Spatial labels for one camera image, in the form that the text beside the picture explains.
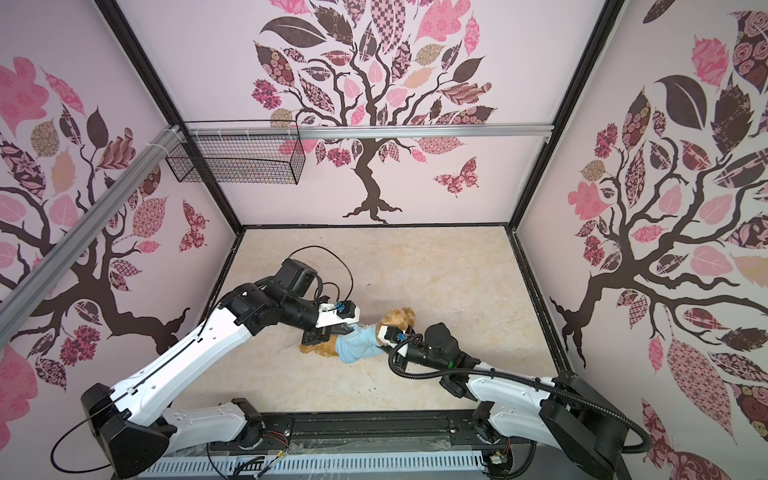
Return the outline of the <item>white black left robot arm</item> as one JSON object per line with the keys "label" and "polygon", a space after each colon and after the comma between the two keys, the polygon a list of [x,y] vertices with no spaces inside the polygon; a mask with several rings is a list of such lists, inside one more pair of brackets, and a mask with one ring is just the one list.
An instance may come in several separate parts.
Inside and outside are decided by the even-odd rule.
{"label": "white black left robot arm", "polygon": [[81,403],[115,476],[135,477],[164,455],[199,445],[256,446],[263,417],[244,398],[187,412],[171,404],[217,361],[267,327],[299,329],[310,345],[350,333],[359,322],[359,307],[349,299],[307,299],[318,278],[307,264],[286,259],[275,275],[224,295],[201,325],[137,373],[112,387],[90,387]]}

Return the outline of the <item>brown plush teddy bear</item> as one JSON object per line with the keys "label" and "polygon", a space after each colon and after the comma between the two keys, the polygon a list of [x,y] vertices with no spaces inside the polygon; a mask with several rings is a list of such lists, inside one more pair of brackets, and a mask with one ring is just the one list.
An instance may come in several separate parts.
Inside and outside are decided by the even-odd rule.
{"label": "brown plush teddy bear", "polygon": [[[402,307],[390,309],[375,325],[378,328],[384,325],[392,325],[405,330],[407,327],[413,327],[415,320],[414,310],[410,307]],[[319,345],[299,345],[299,351],[302,354],[316,354],[322,357],[337,357],[339,359],[339,356],[335,353],[337,337],[333,335],[329,342]]]}

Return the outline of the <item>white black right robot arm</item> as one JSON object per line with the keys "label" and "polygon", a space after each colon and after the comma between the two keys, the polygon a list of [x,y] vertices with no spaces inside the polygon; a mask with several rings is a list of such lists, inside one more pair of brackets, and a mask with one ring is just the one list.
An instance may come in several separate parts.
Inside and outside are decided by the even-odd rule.
{"label": "white black right robot arm", "polygon": [[490,447],[484,458],[487,474],[511,479],[531,464],[529,452],[515,463],[512,446],[526,443],[556,447],[593,479],[627,479],[624,442],[626,421],[573,375],[531,377],[499,370],[466,352],[443,323],[423,334],[413,329],[385,336],[390,370],[416,380],[436,378],[457,398],[473,400],[472,434]]}

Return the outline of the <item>light blue teddy shirt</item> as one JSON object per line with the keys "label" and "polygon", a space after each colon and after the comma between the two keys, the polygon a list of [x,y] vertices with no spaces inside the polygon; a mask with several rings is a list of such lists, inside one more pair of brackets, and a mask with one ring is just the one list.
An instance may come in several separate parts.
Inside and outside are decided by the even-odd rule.
{"label": "light blue teddy shirt", "polygon": [[372,358],[384,353],[376,325],[355,325],[350,333],[340,335],[335,342],[335,353],[346,364]]}

